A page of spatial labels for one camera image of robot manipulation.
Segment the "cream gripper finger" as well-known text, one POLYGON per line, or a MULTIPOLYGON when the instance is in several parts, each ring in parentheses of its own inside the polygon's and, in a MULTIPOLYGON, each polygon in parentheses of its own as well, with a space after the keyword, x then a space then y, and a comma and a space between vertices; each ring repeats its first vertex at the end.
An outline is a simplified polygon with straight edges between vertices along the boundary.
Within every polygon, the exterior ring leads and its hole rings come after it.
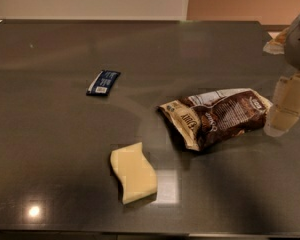
POLYGON ((264 45, 263 51, 273 55, 284 54, 284 46, 288 30, 289 28, 285 28, 281 32, 273 32, 271 35, 272 39, 264 45))
POLYGON ((280 77, 264 126, 271 137, 287 133, 300 119, 300 71, 291 77, 280 77))

